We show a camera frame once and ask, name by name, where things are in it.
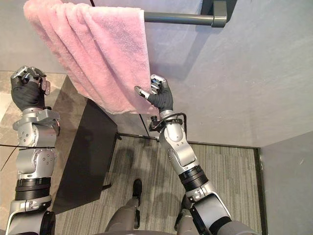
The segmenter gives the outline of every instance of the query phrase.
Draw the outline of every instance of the robotic hand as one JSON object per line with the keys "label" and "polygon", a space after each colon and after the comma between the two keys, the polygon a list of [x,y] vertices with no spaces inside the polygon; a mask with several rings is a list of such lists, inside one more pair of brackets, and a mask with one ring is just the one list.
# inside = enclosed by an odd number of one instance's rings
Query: robotic hand
{"label": "robotic hand", "polygon": [[57,112],[45,107],[50,93],[46,75],[35,67],[22,66],[11,76],[11,95],[22,111],[22,118],[13,124],[18,132],[20,149],[15,200],[11,202],[6,235],[54,234],[55,214],[51,205],[50,179],[56,153],[54,144],[60,133]]}
{"label": "robotic hand", "polygon": [[155,107],[159,108],[161,121],[151,117],[150,131],[159,131],[159,140],[168,151],[168,158],[192,203],[190,213],[194,224],[203,235],[251,235],[256,234],[246,225],[232,221],[231,216],[199,165],[197,157],[186,140],[182,113],[173,113],[173,97],[166,79],[151,76],[152,94],[136,86],[135,91]]}
{"label": "robotic hand", "polygon": [[12,74],[11,95],[21,111],[26,108],[44,108],[44,95],[50,93],[50,82],[45,77],[41,70],[27,66],[22,66]]}

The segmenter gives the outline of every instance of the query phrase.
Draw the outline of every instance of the towel rail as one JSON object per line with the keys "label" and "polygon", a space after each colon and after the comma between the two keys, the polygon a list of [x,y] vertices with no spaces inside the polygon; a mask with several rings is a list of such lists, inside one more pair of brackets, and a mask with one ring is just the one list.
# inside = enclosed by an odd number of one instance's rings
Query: towel rail
{"label": "towel rail", "polygon": [[213,1],[213,15],[193,15],[163,12],[145,12],[145,22],[171,23],[171,24],[195,24],[210,25],[212,27],[222,28],[227,21],[226,1]]}

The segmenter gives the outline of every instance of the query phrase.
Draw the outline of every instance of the pink towel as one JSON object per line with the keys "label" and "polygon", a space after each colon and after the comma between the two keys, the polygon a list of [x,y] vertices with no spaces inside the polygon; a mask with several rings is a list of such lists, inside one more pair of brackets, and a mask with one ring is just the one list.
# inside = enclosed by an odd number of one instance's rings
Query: pink towel
{"label": "pink towel", "polygon": [[111,114],[157,113],[134,92],[151,89],[143,10],[29,0],[24,14],[80,94]]}

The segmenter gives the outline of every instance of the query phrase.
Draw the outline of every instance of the silver robot arm segment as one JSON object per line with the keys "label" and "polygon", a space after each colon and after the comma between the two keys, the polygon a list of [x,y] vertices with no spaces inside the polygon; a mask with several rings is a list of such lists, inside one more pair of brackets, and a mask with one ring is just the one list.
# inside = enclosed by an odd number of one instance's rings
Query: silver robot arm segment
{"label": "silver robot arm segment", "polygon": [[59,135],[60,116],[45,107],[44,94],[50,83],[35,67],[21,67],[11,76],[12,98],[22,110],[22,118],[13,124],[18,132],[20,149],[15,200],[11,202],[6,235],[35,233],[54,234],[55,214],[51,205],[50,179]]}
{"label": "silver robot arm segment", "polygon": [[193,203],[190,212],[198,232],[204,235],[256,234],[248,226],[231,220],[225,204],[199,165],[186,140],[182,123],[173,112],[173,97],[166,79],[152,75],[151,84],[153,94],[140,87],[135,87],[135,91],[159,108],[161,121],[152,117],[153,125],[149,129],[160,132],[160,144],[167,150],[168,159],[186,190],[186,196]]}

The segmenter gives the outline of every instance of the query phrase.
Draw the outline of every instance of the black shoe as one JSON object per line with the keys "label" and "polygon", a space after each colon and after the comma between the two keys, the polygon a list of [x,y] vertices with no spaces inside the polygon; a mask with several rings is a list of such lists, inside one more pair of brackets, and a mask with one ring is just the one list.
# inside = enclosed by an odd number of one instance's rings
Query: black shoe
{"label": "black shoe", "polygon": [[175,231],[177,231],[178,229],[178,224],[182,218],[182,210],[183,209],[187,209],[189,210],[191,208],[191,202],[189,201],[189,199],[187,198],[186,194],[184,195],[184,197],[182,198],[182,201],[181,201],[181,207],[180,207],[180,212],[176,218],[176,222],[175,222],[175,225],[174,225],[174,229]]}
{"label": "black shoe", "polygon": [[138,206],[140,206],[140,197],[142,192],[142,182],[140,179],[135,179],[133,184],[133,197],[138,199]]}

